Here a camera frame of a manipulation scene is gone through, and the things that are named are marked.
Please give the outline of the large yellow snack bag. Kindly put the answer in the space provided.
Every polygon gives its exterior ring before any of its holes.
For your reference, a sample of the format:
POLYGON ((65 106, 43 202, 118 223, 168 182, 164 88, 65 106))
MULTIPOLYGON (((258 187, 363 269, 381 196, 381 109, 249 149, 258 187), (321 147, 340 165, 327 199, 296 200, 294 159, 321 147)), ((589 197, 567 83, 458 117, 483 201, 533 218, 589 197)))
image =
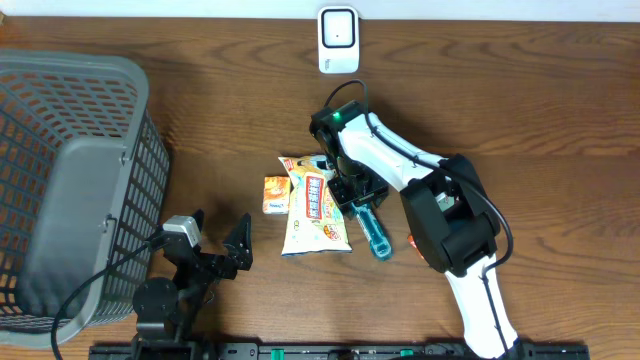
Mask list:
POLYGON ((282 256, 351 253, 345 220, 328 188, 336 176, 325 155, 279 157, 293 186, 282 256))

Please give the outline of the teal Listerine mouthwash bottle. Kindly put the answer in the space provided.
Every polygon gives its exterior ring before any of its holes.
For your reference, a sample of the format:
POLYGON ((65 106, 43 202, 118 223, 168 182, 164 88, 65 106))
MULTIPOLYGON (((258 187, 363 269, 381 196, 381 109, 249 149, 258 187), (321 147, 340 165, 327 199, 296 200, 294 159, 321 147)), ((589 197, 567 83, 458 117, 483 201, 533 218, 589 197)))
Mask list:
POLYGON ((380 261, 389 260, 393 256, 393 249, 372 207, 369 204, 352 205, 352 210, 369 243, 372 255, 380 261))

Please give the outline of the small orange snack box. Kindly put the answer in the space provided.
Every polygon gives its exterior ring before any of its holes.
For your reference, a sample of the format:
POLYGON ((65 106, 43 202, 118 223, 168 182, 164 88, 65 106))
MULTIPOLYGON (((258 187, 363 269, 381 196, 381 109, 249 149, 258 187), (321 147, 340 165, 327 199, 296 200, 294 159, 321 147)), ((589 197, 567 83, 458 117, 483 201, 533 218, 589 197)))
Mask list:
POLYGON ((267 215, 282 215, 289 211, 291 181, 289 177, 264 178, 262 210, 267 215))

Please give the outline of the red Top chocolate bar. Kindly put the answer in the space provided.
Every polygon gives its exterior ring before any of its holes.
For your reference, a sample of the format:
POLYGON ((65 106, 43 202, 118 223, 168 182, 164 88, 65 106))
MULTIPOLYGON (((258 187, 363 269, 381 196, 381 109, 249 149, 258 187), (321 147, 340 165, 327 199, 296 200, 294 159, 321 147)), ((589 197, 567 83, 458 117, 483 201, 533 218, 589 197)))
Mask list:
POLYGON ((407 240, 408 240, 409 244, 410 244, 410 245, 411 245, 411 246, 416 250, 416 252, 417 252, 418 256, 419 256, 422 260, 425 260, 425 258, 424 258, 424 256, 423 256, 423 254, 422 254, 422 253, 421 253, 421 251, 418 249, 417 243, 416 243, 416 241, 415 241, 415 239, 414 239, 414 237, 413 237, 413 235, 412 235, 412 234, 409 234, 409 235, 408 235, 407 240))

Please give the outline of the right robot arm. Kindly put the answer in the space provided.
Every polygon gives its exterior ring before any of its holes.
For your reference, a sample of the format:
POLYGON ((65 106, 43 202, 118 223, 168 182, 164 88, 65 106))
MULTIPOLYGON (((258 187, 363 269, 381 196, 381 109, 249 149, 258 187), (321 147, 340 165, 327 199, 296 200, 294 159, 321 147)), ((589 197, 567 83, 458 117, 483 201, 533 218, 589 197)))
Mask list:
POLYGON ((472 163, 417 148, 356 101, 324 106, 309 131, 336 171, 329 189, 340 210, 353 216, 358 206, 377 207, 395 189, 418 252, 451 286, 467 346, 485 359, 511 355, 518 335, 496 274, 505 261, 496 238, 511 231, 472 163))

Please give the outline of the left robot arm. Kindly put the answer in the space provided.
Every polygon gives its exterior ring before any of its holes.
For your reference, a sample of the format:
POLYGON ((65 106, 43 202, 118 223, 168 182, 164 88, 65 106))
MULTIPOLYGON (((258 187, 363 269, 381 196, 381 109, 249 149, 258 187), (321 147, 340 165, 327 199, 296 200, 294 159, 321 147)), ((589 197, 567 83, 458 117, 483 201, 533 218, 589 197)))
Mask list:
POLYGON ((204 212, 173 216, 150 237, 176 271, 170 278, 145 280, 134 292, 137 334, 133 359, 216 359, 215 346, 192 334, 193 323, 205 303, 213 299, 211 286, 233 280, 253 263, 251 216, 244 214, 223 241, 224 254, 201 247, 204 212))

